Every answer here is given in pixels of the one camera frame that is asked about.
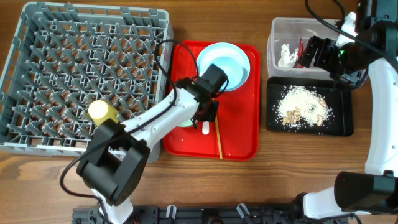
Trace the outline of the green bowl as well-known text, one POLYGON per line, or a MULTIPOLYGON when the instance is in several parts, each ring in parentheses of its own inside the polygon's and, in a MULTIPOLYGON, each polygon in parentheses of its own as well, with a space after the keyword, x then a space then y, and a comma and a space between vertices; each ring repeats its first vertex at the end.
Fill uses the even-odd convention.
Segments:
POLYGON ((192 120, 186 120, 186 121, 182 122, 181 124, 179 124, 179 127, 181 127, 181 128, 186 128, 186 127, 190 127, 190 126, 193 126, 192 120))

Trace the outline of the red snack wrapper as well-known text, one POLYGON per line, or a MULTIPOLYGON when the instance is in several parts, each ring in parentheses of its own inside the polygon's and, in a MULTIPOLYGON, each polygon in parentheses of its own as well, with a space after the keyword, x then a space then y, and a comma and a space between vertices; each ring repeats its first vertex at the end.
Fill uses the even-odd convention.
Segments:
POLYGON ((299 40, 299 48, 298 48, 298 60, 297 60, 297 67, 298 68, 305 68, 304 66, 302 66, 299 63, 304 51, 305 51, 305 48, 304 48, 304 45, 303 45, 303 37, 301 37, 300 40, 299 40))

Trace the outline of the light blue bowl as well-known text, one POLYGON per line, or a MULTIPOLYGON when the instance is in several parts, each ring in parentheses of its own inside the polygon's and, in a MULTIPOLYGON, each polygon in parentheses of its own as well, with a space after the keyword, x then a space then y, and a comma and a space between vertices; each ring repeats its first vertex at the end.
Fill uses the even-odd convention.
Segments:
POLYGON ((244 76, 244 69, 248 60, 246 57, 240 55, 221 55, 215 57, 208 55, 203 59, 203 63, 205 62, 207 62, 208 65, 216 65, 227 74, 229 83, 225 83, 222 90, 231 91, 239 86, 244 76))

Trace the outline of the yellow cup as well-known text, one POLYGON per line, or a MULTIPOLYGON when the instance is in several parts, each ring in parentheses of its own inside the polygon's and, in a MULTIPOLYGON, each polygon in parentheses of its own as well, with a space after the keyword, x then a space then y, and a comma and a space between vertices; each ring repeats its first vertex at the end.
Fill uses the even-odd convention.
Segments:
POLYGON ((88 107, 88 115, 97 126, 108 119, 113 120, 115 123, 119 123, 117 118, 119 115, 118 110, 103 100, 92 102, 88 107))

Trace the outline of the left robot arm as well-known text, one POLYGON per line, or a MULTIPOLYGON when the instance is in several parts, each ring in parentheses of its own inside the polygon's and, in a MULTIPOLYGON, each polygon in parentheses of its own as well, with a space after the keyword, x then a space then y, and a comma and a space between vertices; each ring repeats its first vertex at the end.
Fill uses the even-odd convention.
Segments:
POLYGON ((153 108, 123 122, 103 100, 88 108, 97 130, 82 154, 77 173, 99 200, 108 223, 126 223, 134 209, 130 199, 156 143, 190 119, 214 121, 217 95, 228 80, 179 79, 172 92, 153 108))

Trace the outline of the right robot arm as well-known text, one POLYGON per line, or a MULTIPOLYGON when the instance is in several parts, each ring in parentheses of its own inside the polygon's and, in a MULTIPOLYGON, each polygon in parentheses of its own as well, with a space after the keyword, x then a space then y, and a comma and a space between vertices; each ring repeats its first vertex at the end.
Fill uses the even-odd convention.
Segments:
POLYGON ((364 173, 340 172, 332 187, 301 198, 301 217, 337 218, 349 213, 397 214, 397 21, 379 20, 356 35, 341 31, 349 42, 309 39, 299 63, 313 63, 347 84, 359 72, 371 81, 371 145, 364 173))

